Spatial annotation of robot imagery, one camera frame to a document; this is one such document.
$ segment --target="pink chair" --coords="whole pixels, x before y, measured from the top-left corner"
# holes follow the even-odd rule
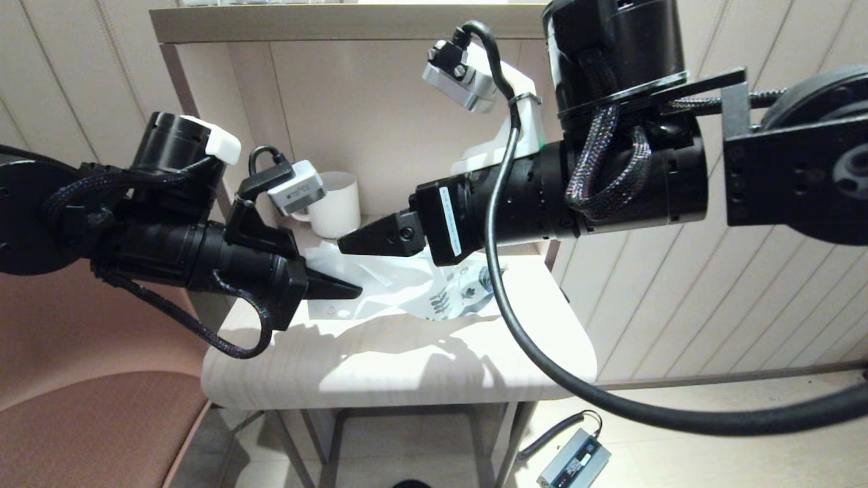
[[[88,266],[0,274],[0,486],[168,486],[207,410],[205,343]]]

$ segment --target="white plastic bag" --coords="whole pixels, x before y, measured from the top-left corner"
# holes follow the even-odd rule
[[[342,254],[323,241],[308,248],[306,258],[309,268],[363,288],[356,300],[309,300],[312,319],[369,319],[402,310],[427,320],[500,314],[488,263],[479,254],[457,266],[436,267],[427,247],[406,258],[364,256]]]

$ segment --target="mug handle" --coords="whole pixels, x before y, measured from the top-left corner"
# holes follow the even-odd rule
[[[293,219],[295,219],[297,221],[302,221],[302,222],[311,221],[311,213],[307,211],[307,207],[305,207],[304,210],[300,210],[298,212],[292,212],[291,215],[293,216]]]

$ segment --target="white mug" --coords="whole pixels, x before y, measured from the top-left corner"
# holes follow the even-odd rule
[[[325,198],[307,207],[307,212],[296,212],[295,219],[311,222],[313,232],[326,239],[338,239],[356,230],[362,222],[358,210],[358,183],[352,173],[326,171],[320,173]]]

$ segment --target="label sticker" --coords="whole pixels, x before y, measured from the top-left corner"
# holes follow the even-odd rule
[[[440,187],[440,201],[443,203],[443,215],[446,217],[446,229],[449,230],[449,242],[455,256],[461,254],[461,241],[458,239],[458,226],[455,225],[455,213],[452,212],[452,198],[449,189]]]

